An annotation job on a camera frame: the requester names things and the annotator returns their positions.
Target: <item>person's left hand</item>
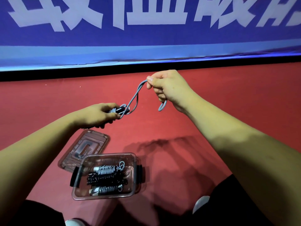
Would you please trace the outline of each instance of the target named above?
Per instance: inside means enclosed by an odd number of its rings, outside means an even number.
[[[75,111],[71,115],[74,116],[77,128],[104,128],[107,121],[111,124],[120,118],[118,113],[106,113],[113,108],[119,106],[116,103],[100,103]]]

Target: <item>person's left arm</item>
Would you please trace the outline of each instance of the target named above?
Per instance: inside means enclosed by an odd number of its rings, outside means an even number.
[[[80,128],[104,127],[120,118],[101,103],[70,113],[0,151],[0,222],[9,222],[38,179]]]

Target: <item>black border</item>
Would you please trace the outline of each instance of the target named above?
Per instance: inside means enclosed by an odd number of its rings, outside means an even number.
[[[301,62],[301,55],[0,72],[0,82]]]

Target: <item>black pants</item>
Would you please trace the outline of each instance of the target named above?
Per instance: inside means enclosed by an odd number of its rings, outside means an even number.
[[[190,217],[190,225],[272,225],[234,175],[218,184],[209,202]],[[65,225],[62,213],[38,202],[24,201],[9,225]]]

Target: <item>banner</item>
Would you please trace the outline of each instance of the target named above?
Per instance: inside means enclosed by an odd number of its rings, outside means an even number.
[[[301,53],[301,0],[1,0],[0,68]]]

